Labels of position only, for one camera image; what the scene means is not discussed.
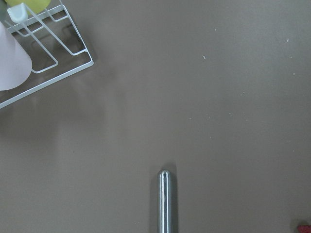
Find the yellow cup in rack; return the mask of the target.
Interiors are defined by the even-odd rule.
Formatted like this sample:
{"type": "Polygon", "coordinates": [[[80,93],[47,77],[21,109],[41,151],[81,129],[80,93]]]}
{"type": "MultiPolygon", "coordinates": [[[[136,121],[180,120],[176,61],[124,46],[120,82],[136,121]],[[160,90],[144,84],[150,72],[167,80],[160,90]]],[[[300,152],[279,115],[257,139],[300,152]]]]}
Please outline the yellow cup in rack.
{"type": "Polygon", "coordinates": [[[37,14],[45,10],[51,3],[51,0],[5,0],[5,2],[12,7],[24,3],[37,14]]]}

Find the pink cup in rack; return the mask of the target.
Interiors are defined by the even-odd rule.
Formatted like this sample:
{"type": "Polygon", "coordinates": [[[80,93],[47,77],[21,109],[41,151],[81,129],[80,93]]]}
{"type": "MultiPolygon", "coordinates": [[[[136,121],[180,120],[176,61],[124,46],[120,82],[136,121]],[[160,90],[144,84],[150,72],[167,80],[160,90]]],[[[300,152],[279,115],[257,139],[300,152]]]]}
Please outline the pink cup in rack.
{"type": "Polygon", "coordinates": [[[0,25],[0,89],[10,90],[24,83],[32,71],[32,61],[24,48],[0,25]]]}

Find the steel muddler black tip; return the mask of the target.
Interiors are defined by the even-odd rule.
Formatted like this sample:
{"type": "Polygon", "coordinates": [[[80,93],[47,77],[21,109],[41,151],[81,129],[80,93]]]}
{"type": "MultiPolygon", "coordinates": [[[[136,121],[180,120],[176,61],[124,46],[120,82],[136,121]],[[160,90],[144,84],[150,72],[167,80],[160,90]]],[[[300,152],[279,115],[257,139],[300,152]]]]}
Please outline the steel muddler black tip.
{"type": "Polygon", "coordinates": [[[172,233],[172,184],[171,173],[158,174],[158,232],[172,233]]]}

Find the red strawberry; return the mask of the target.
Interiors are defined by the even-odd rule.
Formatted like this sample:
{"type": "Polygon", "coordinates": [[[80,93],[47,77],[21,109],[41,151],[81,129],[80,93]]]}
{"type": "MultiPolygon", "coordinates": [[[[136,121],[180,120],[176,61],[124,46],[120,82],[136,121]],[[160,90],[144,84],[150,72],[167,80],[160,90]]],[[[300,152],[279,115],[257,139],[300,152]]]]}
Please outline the red strawberry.
{"type": "Polygon", "coordinates": [[[311,225],[299,225],[297,230],[299,233],[311,233],[311,225]]]}

